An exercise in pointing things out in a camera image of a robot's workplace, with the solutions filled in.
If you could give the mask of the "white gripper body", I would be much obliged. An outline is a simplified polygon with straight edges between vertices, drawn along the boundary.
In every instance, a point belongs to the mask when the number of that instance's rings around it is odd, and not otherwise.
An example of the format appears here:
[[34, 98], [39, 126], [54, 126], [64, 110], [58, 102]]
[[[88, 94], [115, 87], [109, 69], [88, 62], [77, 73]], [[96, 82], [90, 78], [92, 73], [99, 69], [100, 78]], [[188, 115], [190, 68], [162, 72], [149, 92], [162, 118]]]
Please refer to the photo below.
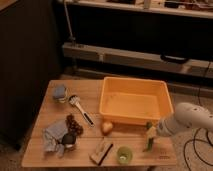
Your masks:
[[157, 124], [157, 134], [159, 136], [172, 136], [175, 134], [174, 126], [175, 119], [173, 116], [162, 118]]

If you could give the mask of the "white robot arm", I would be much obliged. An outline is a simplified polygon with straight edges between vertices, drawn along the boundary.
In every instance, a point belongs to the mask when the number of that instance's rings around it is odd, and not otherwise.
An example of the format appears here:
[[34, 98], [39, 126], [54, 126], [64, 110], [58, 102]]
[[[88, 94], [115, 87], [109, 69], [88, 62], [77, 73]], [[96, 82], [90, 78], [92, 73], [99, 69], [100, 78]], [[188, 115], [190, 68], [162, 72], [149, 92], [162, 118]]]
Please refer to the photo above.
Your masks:
[[151, 126], [147, 138], [170, 137], [193, 128], [204, 128], [213, 132], [213, 114], [206, 108], [189, 102], [176, 105], [170, 116], [161, 118], [156, 126]]

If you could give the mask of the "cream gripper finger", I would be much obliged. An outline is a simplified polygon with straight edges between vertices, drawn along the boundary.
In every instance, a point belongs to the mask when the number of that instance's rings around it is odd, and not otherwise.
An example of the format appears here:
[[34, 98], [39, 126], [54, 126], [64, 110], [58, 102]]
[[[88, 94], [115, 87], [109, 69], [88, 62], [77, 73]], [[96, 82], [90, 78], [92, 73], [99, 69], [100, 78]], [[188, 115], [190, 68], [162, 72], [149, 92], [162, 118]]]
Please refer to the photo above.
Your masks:
[[155, 138], [157, 136], [157, 130], [155, 127], [151, 127], [146, 132], [147, 138]]

